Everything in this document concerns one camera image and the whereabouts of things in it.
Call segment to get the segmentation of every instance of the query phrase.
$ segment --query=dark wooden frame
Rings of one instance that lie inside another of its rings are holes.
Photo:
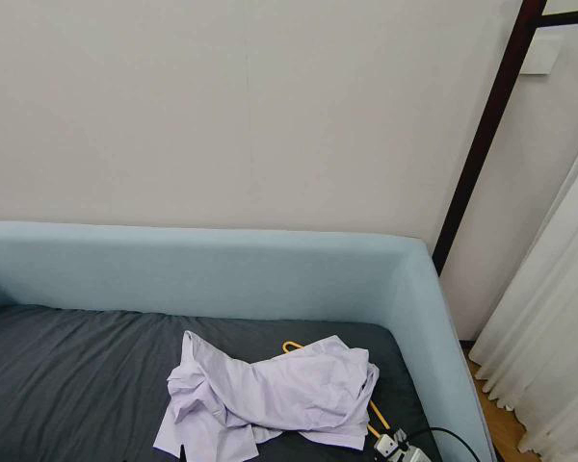
[[[452,243],[460,227],[462,216],[478,181],[488,150],[497,132],[513,86],[520,73],[529,45],[539,27],[578,24],[578,12],[543,14],[546,0],[523,0],[512,34],[506,46],[499,70],[490,89],[482,118],[466,157],[452,202],[441,227],[433,252],[436,271],[441,274]]]

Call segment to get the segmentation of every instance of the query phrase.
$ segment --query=wooden floor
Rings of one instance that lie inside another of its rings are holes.
[[[471,375],[474,376],[479,366],[466,357],[466,352],[464,355]],[[516,419],[514,413],[499,409],[493,401],[488,400],[487,395],[482,391],[484,381],[475,378],[473,378],[473,381],[480,397],[482,409],[484,409],[492,443],[503,457],[503,460],[505,462],[539,462],[539,457],[533,452],[521,454],[516,449],[525,430],[522,423]]]

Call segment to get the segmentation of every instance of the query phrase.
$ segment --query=light switch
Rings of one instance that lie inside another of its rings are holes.
[[[563,36],[539,35],[533,37],[529,52],[520,68],[521,74],[546,75],[552,70],[557,61]]]

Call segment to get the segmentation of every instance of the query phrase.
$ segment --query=bed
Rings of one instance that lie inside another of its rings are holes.
[[[337,334],[381,368],[393,427],[446,427],[495,460],[420,241],[30,222],[0,222],[0,460],[174,460],[151,442],[186,329],[247,361]],[[287,433],[258,460],[372,460],[373,443]],[[447,435],[419,446],[473,460]]]

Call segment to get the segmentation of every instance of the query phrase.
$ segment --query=lavender shirt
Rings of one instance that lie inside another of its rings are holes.
[[[249,364],[186,331],[154,447],[178,457],[184,444],[189,461],[240,462],[258,455],[256,444],[298,430],[316,443],[363,449],[378,378],[368,350],[337,336]]]

